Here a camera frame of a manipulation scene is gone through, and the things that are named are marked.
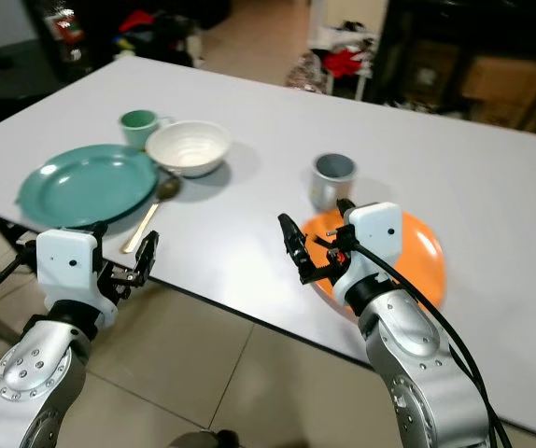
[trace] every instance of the gray cup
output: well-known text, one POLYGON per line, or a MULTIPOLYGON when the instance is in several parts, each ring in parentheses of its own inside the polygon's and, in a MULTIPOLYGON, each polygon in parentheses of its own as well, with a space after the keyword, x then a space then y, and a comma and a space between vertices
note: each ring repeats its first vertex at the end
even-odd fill
POLYGON ((348 198, 355 178, 355 163, 343 154, 324 154, 314 161, 309 197, 318 210, 330 210, 336 200, 348 198))

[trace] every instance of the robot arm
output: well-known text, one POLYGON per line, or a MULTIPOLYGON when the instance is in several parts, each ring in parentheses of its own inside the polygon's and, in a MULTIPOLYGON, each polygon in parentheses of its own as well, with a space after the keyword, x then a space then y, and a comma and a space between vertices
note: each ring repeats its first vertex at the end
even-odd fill
POLYGON ((305 236, 281 215, 285 245, 302 283, 329 278, 337 302, 350 305, 360 318, 368 358, 390 393, 403 446, 488 446, 487 405, 453 358, 446 332, 407 290, 357 250, 358 245, 369 247, 393 265, 402 252, 400 207, 355 207, 349 200, 338 205, 345 225, 330 232, 336 234, 331 244, 323 242, 329 248, 328 266, 314 266, 304 248, 305 236))
POLYGON ((136 253, 132 271, 102 260, 102 234, 46 231, 36 240, 38 282, 48 315, 35 315, 20 342, 0 360, 0 448, 56 445, 66 411, 85 383, 90 344, 112 325, 116 304, 142 286, 154 263, 158 233, 136 253))

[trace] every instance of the teal plate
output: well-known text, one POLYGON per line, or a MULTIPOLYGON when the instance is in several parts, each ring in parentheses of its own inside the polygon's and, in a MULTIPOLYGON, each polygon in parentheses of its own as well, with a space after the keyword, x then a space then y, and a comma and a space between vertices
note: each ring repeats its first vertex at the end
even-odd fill
POLYGON ((23 213, 49 227, 82 227, 119 217, 145 200, 158 170, 123 145, 78 147, 31 173, 19 191, 23 213))

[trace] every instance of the mug handle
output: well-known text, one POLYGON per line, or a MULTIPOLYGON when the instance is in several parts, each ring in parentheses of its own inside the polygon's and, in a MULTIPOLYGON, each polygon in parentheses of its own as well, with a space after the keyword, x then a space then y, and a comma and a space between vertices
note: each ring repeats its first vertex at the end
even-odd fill
POLYGON ((158 117, 158 124, 160 124, 161 128, 165 128, 166 126, 170 126, 171 124, 175 124, 176 119, 173 117, 158 117))

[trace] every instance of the spoon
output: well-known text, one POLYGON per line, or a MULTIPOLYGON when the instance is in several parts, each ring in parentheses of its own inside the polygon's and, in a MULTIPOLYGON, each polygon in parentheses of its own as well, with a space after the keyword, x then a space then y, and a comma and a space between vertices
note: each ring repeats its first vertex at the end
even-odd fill
POLYGON ((144 234, 146 226, 154 216, 154 213, 156 213, 158 206, 164 201, 168 201, 169 199, 174 198, 180 189, 181 179, 176 176, 165 180, 156 188, 156 201, 154 201, 154 203, 149 208, 148 212, 142 219, 141 223, 139 224, 139 227, 137 228, 133 236, 129 238, 129 240, 127 240, 127 242, 120 249, 123 254, 128 254, 134 251, 135 247, 137 246, 137 243, 139 243, 139 240, 141 239, 141 235, 144 234))

